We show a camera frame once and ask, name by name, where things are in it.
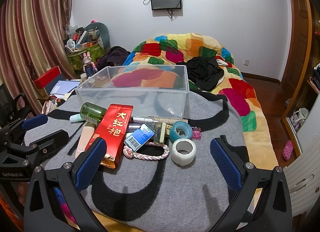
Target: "braided rope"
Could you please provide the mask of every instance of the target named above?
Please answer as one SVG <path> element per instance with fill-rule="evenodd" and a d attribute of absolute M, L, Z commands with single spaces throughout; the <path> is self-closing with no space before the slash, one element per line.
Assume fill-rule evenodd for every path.
<path fill-rule="evenodd" d="M 133 152 L 130 147 L 125 145 L 124 149 L 123 149 L 123 154 L 127 158 L 134 157 L 134 158 L 137 158 L 137 159 L 149 159 L 149 160 L 160 160 L 160 159 L 167 158 L 167 156 L 169 155 L 169 147 L 167 145 L 165 145 L 165 144 L 147 142 L 146 145 L 163 147 L 164 148 L 164 153 L 161 156 L 150 156 L 150 155 L 140 154 L 140 153 L 137 153 L 137 152 Z"/>

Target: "gray blanket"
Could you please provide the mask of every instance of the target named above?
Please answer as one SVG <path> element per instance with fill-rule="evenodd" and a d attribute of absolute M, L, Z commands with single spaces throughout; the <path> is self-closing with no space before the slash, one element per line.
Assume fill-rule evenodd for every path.
<path fill-rule="evenodd" d="M 204 95 L 211 101 L 193 92 L 186 101 L 184 118 L 191 119 L 191 126 L 204 130 L 201 140 L 194 140 L 197 151 L 191 164 L 181 167 L 169 154 L 160 161 L 123 157 L 117 169 L 101 166 L 88 189 L 81 192 L 90 208 L 144 231 L 210 229 L 235 195 L 210 154 L 210 141 L 221 137 L 234 146 L 244 161 L 248 160 L 248 154 L 238 113 L 225 96 L 207 92 Z M 71 96 L 59 109 L 79 112 L 77 97 Z M 25 142 L 29 143 L 59 129 L 66 130 L 71 138 L 53 158 L 43 163 L 45 169 L 74 161 L 82 123 L 49 117 L 47 124 L 28 131 L 25 136 Z"/>

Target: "dark red floor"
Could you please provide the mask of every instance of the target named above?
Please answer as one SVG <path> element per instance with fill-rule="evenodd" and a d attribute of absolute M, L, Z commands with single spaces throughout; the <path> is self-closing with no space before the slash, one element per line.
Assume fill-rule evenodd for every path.
<path fill-rule="evenodd" d="M 267 119 L 271 143 L 276 154 L 279 166 L 285 167 L 294 161 L 292 153 L 289 161 L 282 157 L 282 150 L 288 140 L 284 128 L 280 122 L 285 111 L 285 96 L 277 83 L 253 78 L 244 78 L 256 91 L 258 101 L 264 116 Z"/>

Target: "blue gripper pad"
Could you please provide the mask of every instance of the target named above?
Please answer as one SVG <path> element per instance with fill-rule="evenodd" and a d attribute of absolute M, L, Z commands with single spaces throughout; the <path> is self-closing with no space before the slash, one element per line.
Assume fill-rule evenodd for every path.
<path fill-rule="evenodd" d="M 48 122 L 48 117 L 45 114 L 37 115 L 31 119 L 27 119 L 21 125 L 23 130 L 29 131 L 33 128 L 36 128 L 40 125 L 46 124 Z"/>
<path fill-rule="evenodd" d="M 229 189 L 239 192 L 242 188 L 241 173 L 216 139 L 210 143 L 210 153 Z"/>
<path fill-rule="evenodd" d="M 107 152 L 107 144 L 104 139 L 99 139 L 99 141 L 95 144 L 95 142 L 91 145 L 94 146 L 93 150 L 90 152 L 90 154 L 87 156 L 87 158 L 84 160 L 83 164 L 79 168 L 79 170 L 76 172 L 76 181 L 75 186 L 78 192 L 81 190 L 86 189 L 90 182 L 95 175 L 98 167 L 100 166 L 100 163 L 104 157 L 104 155 Z"/>

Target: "baseboard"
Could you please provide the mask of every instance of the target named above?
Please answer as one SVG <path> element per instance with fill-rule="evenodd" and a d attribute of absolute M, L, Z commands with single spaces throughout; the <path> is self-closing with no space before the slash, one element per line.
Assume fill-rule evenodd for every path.
<path fill-rule="evenodd" d="M 259 75 L 250 74 L 250 73 L 243 73 L 243 72 L 241 72 L 241 74 L 242 74 L 243 77 L 254 78 L 254 79 L 259 79 L 259 80 L 263 80 L 263 81 L 269 81 L 269 82 L 277 83 L 278 85 L 280 84 L 280 80 L 279 79 L 275 79 L 275 78 L 271 78 L 271 77 L 259 76 Z"/>

